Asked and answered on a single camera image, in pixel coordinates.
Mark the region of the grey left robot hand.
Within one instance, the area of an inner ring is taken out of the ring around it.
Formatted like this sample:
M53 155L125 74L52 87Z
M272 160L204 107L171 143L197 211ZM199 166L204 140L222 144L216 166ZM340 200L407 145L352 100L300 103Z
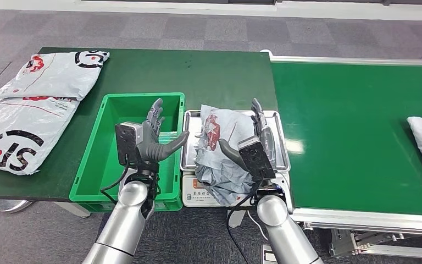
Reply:
M183 131L175 140L159 143L159 133L165 117L161 117L163 100L158 98L147 113L146 120L142 122L142 140L137 142L140 156L144 161L160 162L167 159L187 143L188 131Z

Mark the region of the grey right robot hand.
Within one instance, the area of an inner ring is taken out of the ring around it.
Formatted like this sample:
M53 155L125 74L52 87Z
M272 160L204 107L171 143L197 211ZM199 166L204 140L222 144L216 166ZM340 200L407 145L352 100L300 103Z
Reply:
M263 113L263 107L261 106L257 98L252 99L251 110L254 113L251 118L253 120L255 136L262 143L266 156L268 157L271 166L275 169L276 151L273 132L267 124L266 118ZM244 164L244 160L242 159L237 150L232 148L225 139L219 139L218 142L222 153L227 158L235 162L244 171L249 172L249 169Z

